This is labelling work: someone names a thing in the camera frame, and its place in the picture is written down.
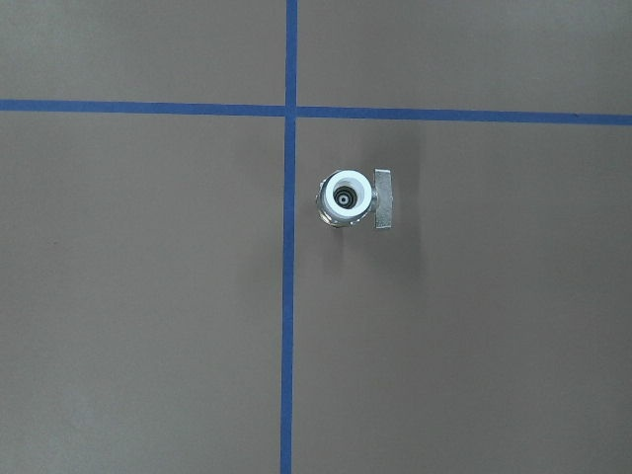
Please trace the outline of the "white PPR brass valve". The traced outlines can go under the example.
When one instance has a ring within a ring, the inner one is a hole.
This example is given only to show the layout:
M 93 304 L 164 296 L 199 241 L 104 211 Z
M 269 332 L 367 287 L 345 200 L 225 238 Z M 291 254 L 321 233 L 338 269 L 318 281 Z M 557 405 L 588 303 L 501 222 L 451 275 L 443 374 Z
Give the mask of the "white PPR brass valve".
M 332 227 L 353 227 L 372 214 L 376 229 L 390 229 L 392 173 L 375 169 L 371 182 L 357 170 L 337 170 L 320 184 L 315 201 L 320 218 Z

